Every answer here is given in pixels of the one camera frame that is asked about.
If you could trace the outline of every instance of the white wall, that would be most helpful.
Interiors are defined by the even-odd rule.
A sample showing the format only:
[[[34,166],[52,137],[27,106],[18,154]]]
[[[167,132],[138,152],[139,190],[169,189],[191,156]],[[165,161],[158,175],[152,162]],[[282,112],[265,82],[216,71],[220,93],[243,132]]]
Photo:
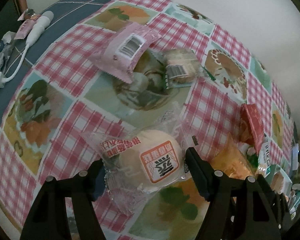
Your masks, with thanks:
[[[41,11],[58,0],[27,0]],[[175,0],[223,26],[267,68],[300,133],[300,14],[290,0]]]

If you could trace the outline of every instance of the checkered tablecloth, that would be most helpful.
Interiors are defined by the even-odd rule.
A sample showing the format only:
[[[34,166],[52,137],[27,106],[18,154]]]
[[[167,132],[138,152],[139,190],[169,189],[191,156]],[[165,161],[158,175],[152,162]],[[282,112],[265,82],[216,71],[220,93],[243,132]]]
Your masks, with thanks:
[[[93,1],[88,0],[85,5],[93,5]],[[286,103],[273,82],[269,85],[270,89],[266,89],[259,81],[251,70],[251,64],[256,63],[256,60],[241,42],[217,24],[213,24],[212,32],[207,34],[166,14],[166,7],[172,2],[170,0],[111,0],[97,12],[71,27],[49,46],[17,88],[4,114],[0,128],[0,201],[20,226],[25,222],[38,188],[48,175],[57,179],[72,177],[80,170],[87,169],[98,158],[81,137],[81,133],[95,130],[118,136],[127,130],[122,120],[115,121],[110,113],[98,105],[87,103],[84,98],[86,87],[95,82],[101,74],[87,58],[114,33],[106,28],[88,25],[86,21],[115,2],[136,5],[154,12],[154,16],[146,23],[162,36],[151,45],[154,50],[190,48],[203,65],[211,42],[229,53],[249,72],[246,75],[247,103],[256,104],[263,117],[265,133],[271,140],[271,162],[280,164],[284,156],[290,165],[293,121],[287,117]],[[71,1],[64,0],[63,3],[71,4]],[[16,146],[4,131],[5,120],[12,113],[18,94],[33,75],[58,88],[71,101],[58,128],[49,139],[37,174],[29,170],[19,158]],[[222,149],[228,133],[231,133],[234,139],[238,139],[241,104],[220,90],[214,82],[199,78],[191,87],[183,107],[183,118],[189,122],[191,134],[196,136],[201,146],[202,158],[209,160]],[[282,115],[282,146],[273,139],[274,108]],[[101,226],[114,232],[117,237],[114,239],[133,239],[126,236],[126,225],[131,217],[120,213],[107,194],[100,197],[93,206]]]

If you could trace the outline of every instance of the tablecloth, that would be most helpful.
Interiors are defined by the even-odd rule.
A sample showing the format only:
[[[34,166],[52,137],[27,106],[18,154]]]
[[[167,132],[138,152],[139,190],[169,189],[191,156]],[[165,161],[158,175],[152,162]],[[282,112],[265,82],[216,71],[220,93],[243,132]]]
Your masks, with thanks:
[[[120,135],[150,125],[171,109],[173,101],[182,106],[181,116],[198,140],[201,157],[208,160],[222,149],[228,133],[238,139],[241,104],[256,104],[271,141],[271,163],[289,172],[289,106],[264,66],[221,26],[171,0],[61,0],[48,9],[55,9],[55,19],[28,51],[28,66],[21,68],[16,81],[24,79],[0,90],[0,100],[12,97],[0,125],[0,204],[17,227],[22,228],[48,175],[72,177],[98,158],[81,137],[83,132]],[[58,15],[58,10],[67,13]],[[126,24],[119,14],[162,36],[151,45],[154,51],[191,49],[210,78],[167,94],[159,93],[156,84],[137,96],[122,89],[88,60]],[[23,48],[24,43],[17,44],[18,51]],[[151,55],[145,58],[146,65],[159,72]],[[184,203],[171,206],[163,191],[126,216],[104,193],[93,207],[107,239],[194,238],[207,203],[192,179],[173,187],[180,196],[188,196],[186,203],[196,207],[194,213],[184,209]],[[71,201],[66,204],[75,234]]]

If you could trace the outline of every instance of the white power cord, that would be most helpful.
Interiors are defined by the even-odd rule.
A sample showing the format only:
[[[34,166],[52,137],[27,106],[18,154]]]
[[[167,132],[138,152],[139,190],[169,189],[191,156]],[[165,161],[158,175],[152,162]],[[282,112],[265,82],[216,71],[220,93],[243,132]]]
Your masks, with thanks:
[[[28,51],[28,49],[39,39],[39,37],[41,36],[41,34],[44,32],[45,28],[49,26],[49,24],[51,23],[51,20],[53,19],[53,12],[51,11],[46,11],[44,12],[39,19],[37,19],[36,24],[33,26],[31,32],[29,33],[27,39],[26,39],[26,47],[25,50],[22,53],[22,57],[20,59],[20,62],[16,68],[16,70],[14,71],[14,73],[8,77],[5,78],[4,74],[2,72],[0,72],[0,88],[4,87],[4,84],[11,81],[16,74],[18,73],[25,57],[26,57],[26,53]]]

